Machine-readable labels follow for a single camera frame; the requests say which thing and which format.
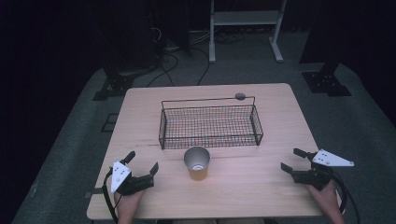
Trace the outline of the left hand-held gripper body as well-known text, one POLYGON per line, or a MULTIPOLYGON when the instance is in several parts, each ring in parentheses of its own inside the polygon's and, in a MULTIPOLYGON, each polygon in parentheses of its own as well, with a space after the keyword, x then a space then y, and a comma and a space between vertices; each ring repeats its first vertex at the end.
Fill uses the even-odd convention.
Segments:
POLYGON ((113 163, 111 192, 118 192, 123 196, 132 195, 138 191, 152 188, 154 175, 133 176, 132 170, 119 161, 113 163))

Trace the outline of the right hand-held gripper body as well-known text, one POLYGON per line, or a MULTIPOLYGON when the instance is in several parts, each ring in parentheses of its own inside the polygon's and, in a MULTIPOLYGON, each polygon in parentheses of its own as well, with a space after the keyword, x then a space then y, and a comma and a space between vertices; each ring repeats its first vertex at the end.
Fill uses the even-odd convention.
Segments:
POLYGON ((295 183, 312 185, 322 190, 333 177, 333 167, 353 167, 355 163, 337 156, 325 149, 318 152, 307 152, 304 159, 311 162, 311 168, 307 171, 293 171, 292 178, 295 183))

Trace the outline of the person's left hand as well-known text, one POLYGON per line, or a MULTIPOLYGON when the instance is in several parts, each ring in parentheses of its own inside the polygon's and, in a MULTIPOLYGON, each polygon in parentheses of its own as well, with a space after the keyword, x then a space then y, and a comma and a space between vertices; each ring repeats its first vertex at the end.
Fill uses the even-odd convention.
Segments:
POLYGON ((132 195, 122 196, 115 192, 114 199, 119 217, 133 217, 144 193, 145 191, 141 190, 132 195))

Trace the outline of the person's right hand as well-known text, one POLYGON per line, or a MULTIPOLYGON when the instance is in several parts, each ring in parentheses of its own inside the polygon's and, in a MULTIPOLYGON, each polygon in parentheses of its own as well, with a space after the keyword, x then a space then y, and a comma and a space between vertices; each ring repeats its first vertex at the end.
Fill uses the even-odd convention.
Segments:
POLYGON ((318 190, 312 185, 306 185, 305 187, 325 216, 340 215, 337 194, 332 180, 322 190, 318 190))

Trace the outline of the black stand base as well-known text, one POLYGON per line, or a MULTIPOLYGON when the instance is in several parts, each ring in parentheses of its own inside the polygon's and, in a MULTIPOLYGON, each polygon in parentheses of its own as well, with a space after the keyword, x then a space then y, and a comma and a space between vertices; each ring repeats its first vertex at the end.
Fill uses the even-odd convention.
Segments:
POLYGON ((124 96, 126 92, 132 88, 134 83, 133 76, 121 75, 119 71, 112 66, 105 67, 104 72, 106 80, 102 88, 93 96, 92 99, 94 101, 104 101, 109 97, 124 96))
POLYGON ((313 93, 326 93, 331 97, 351 96, 350 91, 335 76, 339 62, 326 62, 314 72, 303 72, 303 78, 313 93))

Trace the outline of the black square floor frame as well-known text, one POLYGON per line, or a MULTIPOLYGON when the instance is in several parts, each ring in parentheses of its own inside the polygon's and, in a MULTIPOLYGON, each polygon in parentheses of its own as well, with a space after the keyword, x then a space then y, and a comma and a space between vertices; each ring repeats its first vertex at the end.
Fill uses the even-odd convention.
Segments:
POLYGON ((110 113, 107 115, 105 123, 102 126, 102 133, 112 133, 115 129, 119 114, 118 113, 110 113))

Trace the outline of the white metal desk frame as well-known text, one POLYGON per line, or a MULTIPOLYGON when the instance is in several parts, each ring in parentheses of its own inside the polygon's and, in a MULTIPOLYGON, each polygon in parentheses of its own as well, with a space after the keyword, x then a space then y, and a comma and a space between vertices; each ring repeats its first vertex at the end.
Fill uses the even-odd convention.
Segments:
POLYGON ((269 36, 269 43, 278 63, 284 59, 277 44, 281 24, 288 0, 282 0, 278 10, 260 11, 216 11, 215 0, 211 0, 209 21, 208 61, 216 61, 215 28, 220 26, 274 25, 275 30, 269 36))

